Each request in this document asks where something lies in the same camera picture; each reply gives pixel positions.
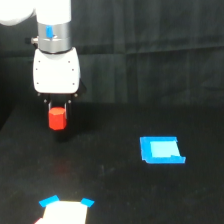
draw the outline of white square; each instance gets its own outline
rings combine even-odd
[[[151,142],[152,157],[180,156],[177,143],[175,141]]]
[[[44,213],[45,224],[85,224],[87,206],[80,202],[57,201],[49,204]]]

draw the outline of red block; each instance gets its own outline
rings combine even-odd
[[[62,107],[54,107],[48,113],[49,127],[55,131],[65,129],[67,125],[66,111]]]

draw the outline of black table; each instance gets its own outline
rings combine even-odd
[[[48,129],[39,101],[17,105],[0,132],[0,223],[31,224],[39,201],[95,204],[87,224],[222,223],[222,109],[75,104],[73,132]],[[176,136],[184,165],[141,160],[141,136]]]

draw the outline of blue square marker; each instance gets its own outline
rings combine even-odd
[[[42,201],[39,201],[39,204],[43,207],[43,208],[45,208],[47,205],[49,205],[49,204],[51,204],[51,203],[53,203],[53,202],[56,202],[56,201],[59,201],[59,198],[58,198],[58,196],[52,196],[52,197],[50,197],[50,198],[47,198],[47,199],[44,199],[44,200],[42,200]]]
[[[87,207],[91,207],[95,202],[92,200],[89,200],[87,198],[83,198],[81,201],[81,204],[86,205]]]
[[[140,138],[142,160],[147,163],[185,163],[181,157],[176,137],[142,137]]]

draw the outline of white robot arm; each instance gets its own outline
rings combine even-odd
[[[2,25],[17,25],[35,15],[38,36],[31,39],[37,46],[33,63],[34,88],[48,104],[50,128],[62,130],[73,97],[78,96],[80,87],[85,91],[77,52],[71,43],[71,0],[0,0]],[[58,99],[63,99],[63,108],[55,110],[52,105],[57,104]]]
[[[14,26],[36,15],[34,0],[0,0],[0,24]]]

